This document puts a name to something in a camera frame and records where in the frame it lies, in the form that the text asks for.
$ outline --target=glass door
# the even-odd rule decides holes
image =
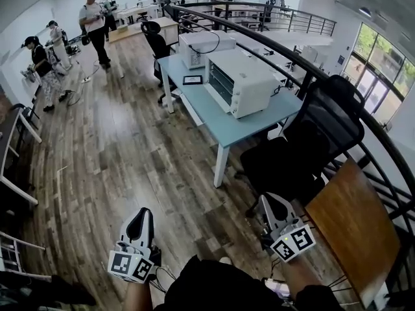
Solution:
[[[377,77],[371,71],[367,69],[364,71],[361,80],[357,84],[357,89],[362,96],[366,97],[368,92],[372,89],[375,79],[377,79]]]
[[[389,90],[382,81],[376,78],[377,82],[373,87],[372,92],[369,94],[368,98],[366,99],[366,104],[364,108],[368,111],[369,114],[372,114],[382,101],[383,97],[386,95],[386,92]]]

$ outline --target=floor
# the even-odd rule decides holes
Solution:
[[[116,77],[115,69],[98,69],[91,82],[80,85],[94,70],[96,53],[88,45],[72,59],[74,67],[64,80],[66,89],[77,92],[70,102],[79,101],[71,107],[56,103],[53,112],[43,113],[39,96],[36,111],[43,142],[30,147],[30,181],[39,205],[25,220],[22,237],[45,246],[46,252],[25,252],[25,270],[81,282],[98,305],[76,309],[120,310],[126,284],[107,274],[108,254],[123,221],[148,207],[163,264],[176,276],[197,254],[217,260],[229,256],[251,276],[270,277],[271,258],[257,238],[261,227],[244,217],[254,202],[252,191],[233,177],[240,154],[256,140],[231,148],[224,184],[215,189],[217,145],[180,103],[172,115],[158,106],[161,89],[152,75],[152,52],[144,37],[116,45],[124,79]],[[329,284],[342,272],[317,239],[320,246],[309,257]],[[282,279],[278,268],[274,278]],[[162,303],[163,295],[152,293],[154,304]],[[350,291],[339,299],[356,301]]]

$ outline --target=metal railing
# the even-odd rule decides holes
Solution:
[[[223,18],[252,31],[286,30],[332,36],[336,22],[318,15],[263,3],[208,2],[188,3],[186,8],[208,7],[203,13]]]
[[[248,27],[232,22],[229,19],[216,17],[203,11],[197,11],[193,7],[198,5],[214,6],[216,5],[216,3],[189,4],[187,6],[169,6],[169,13],[175,21],[179,22],[179,27],[183,32],[193,32],[200,29],[211,30],[211,28],[208,25],[202,24],[200,20],[212,21],[216,24],[222,25],[225,29],[234,30],[240,32],[241,34],[244,34],[245,36],[248,36],[249,38],[284,56],[292,63],[295,63],[296,66],[301,67],[306,72],[302,82],[295,79],[295,77],[287,73],[286,70],[270,62],[265,56],[262,56],[257,52],[254,52],[253,50],[249,49],[248,47],[241,45],[240,43],[237,43],[239,47],[248,51],[250,54],[254,55],[263,62],[267,63],[269,66],[273,67],[275,70],[279,71],[281,74],[287,77],[287,79],[289,79],[293,84],[296,84],[299,87],[299,91],[296,94],[297,97],[301,100],[305,98],[307,90],[309,89],[309,85],[312,80],[324,81],[329,78],[323,71],[316,68],[313,64],[302,58],[300,55],[282,46],[278,42],[271,40],[268,37],[262,35],[261,33],[249,29]],[[385,206],[387,206],[390,209],[390,219],[403,219],[403,222],[405,224],[403,233],[405,234],[405,236],[408,236],[408,238],[406,238],[405,240],[408,241],[409,245],[403,245],[403,247],[401,248],[401,253],[399,254],[397,262],[395,263],[394,268],[392,269],[392,272],[389,275],[387,283],[391,286],[396,285],[399,291],[409,290],[412,288],[412,280],[407,260],[410,250],[413,250],[413,248],[415,247],[415,236],[411,226],[411,222],[413,223],[415,219],[415,214],[413,213],[413,211],[415,210],[415,178],[409,166],[407,165],[407,162],[404,160],[403,156],[395,147],[389,136],[385,133],[385,131],[382,129],[379,123],[366,110],[363,110],[363,113],[361,115],[361,121],[363,124],[367,126],[367,129],[369,129],[374,134],[375,138],[379,141],[379,143],[385,149],[387,154],[390,156],[390,158],[396,165],[397,169],[399,170],[403,180],[407,184],[409,190],[409,192],[406,192],[393,186],[389,177],[384,172],[383,168],[378,163],[371,151],[366,147],[364,143],[358,144],[358,147],[361,149],[361,152],[364,153],[364,160],[359,161],[359,163],[362,164],[361,167],[363,168],[368,163],[371,163],[373,167],[376,169],[380,178],[367,172],[365,172],[365,174],[372,181],[372,184],[374,185],[379,195],[382,196],[381,199]],[[346,157],[352,157],[352,155],[348,152],[345,152],[344,155]],[[324,173],[326,173],[326,176],[330,178],[330,175],[335,174],[335,172],[339,169],[341,164],[342,162],[340,161],[332,161],[331,165],[327,166]],[[398,233],[402,241],[402,232],[398,231]],[[402,282],[399,280],[399,276],[401,275],[402,271],[404,271],[407,276],[407,281],[405,284],[402,284]]]

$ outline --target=black picture frame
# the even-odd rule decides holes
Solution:
[[[184,86],[194,86],[203,84],[203,77],[202,75],[189,75],[183,77],[183,85]]]

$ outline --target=shoe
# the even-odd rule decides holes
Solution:
[[[64,95],[59,96],[59,102],[64,101],[64,100],[67,98],[67,94],[68,94],[68,93],[69,93],[68,91],[65,91],[65,94],[64,94]]]
[[[229,257],[222,257],[219,262],[221,262],[222,264],[227,264],[227,265],[233,265],[232,264],[232,260]]]
[[[46,106],[46,107],[43,109],[43,111],[52,111],[52,110],[54,110],[54,105],[52,105],[52,106]]]

